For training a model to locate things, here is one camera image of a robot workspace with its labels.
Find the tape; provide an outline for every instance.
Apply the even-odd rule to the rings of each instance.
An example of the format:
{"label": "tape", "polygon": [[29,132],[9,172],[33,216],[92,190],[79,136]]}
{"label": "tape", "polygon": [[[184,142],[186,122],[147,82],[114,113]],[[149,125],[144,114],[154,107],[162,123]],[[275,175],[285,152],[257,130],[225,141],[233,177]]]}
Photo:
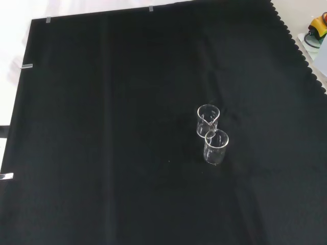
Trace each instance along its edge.
{"label": "tape", "polygon": [[33,64],[27,64],[27,65],[22,65],[21,68],[22,69],[27,69],[27,68],[32,68]]}
{"label": "tape", "polygon": [[0,181],[1,180],[11,180],[14,178],[14,173],[9,173],[9,174],[1,174],[0,175]]}

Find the yellow object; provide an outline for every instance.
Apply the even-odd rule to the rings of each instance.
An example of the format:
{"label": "yellow object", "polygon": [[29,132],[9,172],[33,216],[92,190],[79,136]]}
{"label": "yellow object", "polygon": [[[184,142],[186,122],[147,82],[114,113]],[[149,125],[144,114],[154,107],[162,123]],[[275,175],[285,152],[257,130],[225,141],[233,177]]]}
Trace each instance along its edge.
{"label": "yellow object", "polygon": [[327,26],[324,24],[324,22],[322,21],[322,16],[315,18],[310,26],[314,27],[318,33],[320,37],[323,37],[324,35],[327,34]]}

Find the clear glass beaker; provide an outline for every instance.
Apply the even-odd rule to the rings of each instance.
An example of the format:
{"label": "clear glass beaker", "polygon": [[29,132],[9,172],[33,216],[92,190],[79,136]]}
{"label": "clear glass beaker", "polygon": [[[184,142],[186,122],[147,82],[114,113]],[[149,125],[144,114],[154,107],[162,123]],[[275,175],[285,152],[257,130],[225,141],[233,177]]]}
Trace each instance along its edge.
{"label": "clear glass beaker", "polygon": [[217,128],[219,115],[220,111],[216,106],[207,104],[199,107],[197,133],[200,137],[204,138],[210,129]]}
{"label": "clear glass beaker", "polygon": [[204,138],[203,156],[210,164],[220,164],[225,156],[228,145],[228,135],[220,129],[211,129]]}

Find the black cloth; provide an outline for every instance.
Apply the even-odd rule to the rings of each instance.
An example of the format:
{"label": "black cloth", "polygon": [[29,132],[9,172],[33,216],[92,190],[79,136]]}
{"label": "black cloth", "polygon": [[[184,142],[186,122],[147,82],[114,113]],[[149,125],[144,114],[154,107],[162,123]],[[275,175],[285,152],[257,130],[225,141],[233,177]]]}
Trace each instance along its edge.
{"label": "black cloth", "polygon": [[[36,19],[29,63],[1,244],[327,243],[327,101],[269,1]],[[208,103],[220,166],[196,134]]]}
{"label": "black cloth", "polygon": [[7,138],[9,132],[9,125],[0,126],[0,138]]}

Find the white surface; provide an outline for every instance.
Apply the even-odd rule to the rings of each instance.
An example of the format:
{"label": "white surface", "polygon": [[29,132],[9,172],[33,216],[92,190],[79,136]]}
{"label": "white surface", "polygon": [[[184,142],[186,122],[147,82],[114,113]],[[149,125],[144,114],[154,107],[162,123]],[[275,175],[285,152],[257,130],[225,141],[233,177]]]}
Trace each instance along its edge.
{"label": "white surface", "polygon": [[1,169],[1,165],[2,165],[2,159],[3,159],[4,153],[5,153],[6,142],[7,142],[7,139],[0,138],[0,169]]}
{"label": "white surface", "polygon": [[322,45],[319,50],[319,54],[314,61],[314,65],[325,75],[327,76],[327,40],[322,42]]}
{"label": "white surface", "polygon": [[[0,8],[0,125],[9,125],[16,96],[20,67],[24,57],[31,19],[129,9],[183,2],[187,0],[10,0]],[[272,0],[292,36],[305,33],[314,17],[327,11],[327,0]],[[311,66],[312,60],[302,49],[313,73],[326,88],[326,77]]]}
{"label": "white surface", "polygon": [[[306,51],[310,55],[311,59],[315,60],[318,55],[319,49],[310,47],[309,45],[307,45],[305,42],[305,35],[306,35],[306,33],[300,33],[297,35],[297,38],[302,43],[303,47],[306,49]],[[310,39],[309,39],[309,37],[307,37],[307,41],[314,46],[320,47],[320,43],[314,37],[311,37]]]}

